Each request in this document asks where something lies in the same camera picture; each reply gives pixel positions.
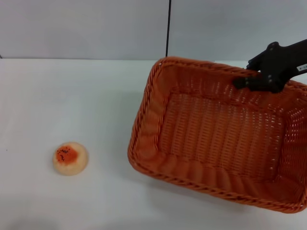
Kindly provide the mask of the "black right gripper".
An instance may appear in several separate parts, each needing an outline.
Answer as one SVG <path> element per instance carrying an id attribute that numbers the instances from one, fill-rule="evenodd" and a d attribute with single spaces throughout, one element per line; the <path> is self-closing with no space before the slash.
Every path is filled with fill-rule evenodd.
<path id="1" fill-rule="evenodd" d="M 236 89 L 279 93 L 283 90 L 283 83 L 307 72 L 307 41 L 289 46 L 273 42 L 264 51 L 264 56 L 250 59 L 246 69 L 260 71 L 263 76 L 235 78 L 233 85 Z"/>

